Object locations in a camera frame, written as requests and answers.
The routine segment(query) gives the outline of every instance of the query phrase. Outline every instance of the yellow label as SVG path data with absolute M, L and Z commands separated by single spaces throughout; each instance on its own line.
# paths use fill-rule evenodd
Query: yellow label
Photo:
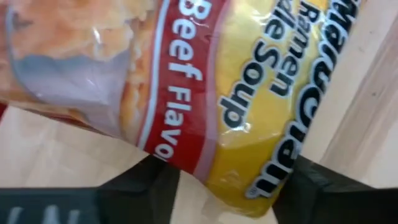
M 259 216 L 291 173 L 360 0 L 231 1 L 216 61 L 219 140 L 207 186 Z

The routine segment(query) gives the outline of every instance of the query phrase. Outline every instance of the black plastic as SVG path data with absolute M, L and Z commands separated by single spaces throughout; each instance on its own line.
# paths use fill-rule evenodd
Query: black plastic
M 100 187 L 1 189 L 0 223 L 170 223 L 179 173 L 149 156 Z
M 279 224 L 398 223 L 397 202 L 397 189 L 373 189 L 300 157 L 274 212 Z

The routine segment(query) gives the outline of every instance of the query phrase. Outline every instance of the ramen noodle soup package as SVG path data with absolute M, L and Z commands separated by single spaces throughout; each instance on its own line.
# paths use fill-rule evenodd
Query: ramen noodle soup package
M 0 0 L 0 99 L 120 138 L 258 217 L 361 0 Z

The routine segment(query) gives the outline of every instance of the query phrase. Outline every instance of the plastic package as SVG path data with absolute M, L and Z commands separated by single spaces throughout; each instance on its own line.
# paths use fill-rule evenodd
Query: plastic package
M 0 97 L 272 205 L 361 0 L 9 0 Z

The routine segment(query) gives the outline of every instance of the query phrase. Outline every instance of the wooden table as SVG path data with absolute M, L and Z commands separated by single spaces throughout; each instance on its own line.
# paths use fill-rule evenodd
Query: wooden table
M 373 187 L 397 187 L 398 1 L 368 0 L 318 110 L 303 155 Z M 146 154 L 95 133 L 9 108 L 0 124 L 0 187 L 100 185 Z M 277 223 L 217 205 L 182 173 L 172 223 Z

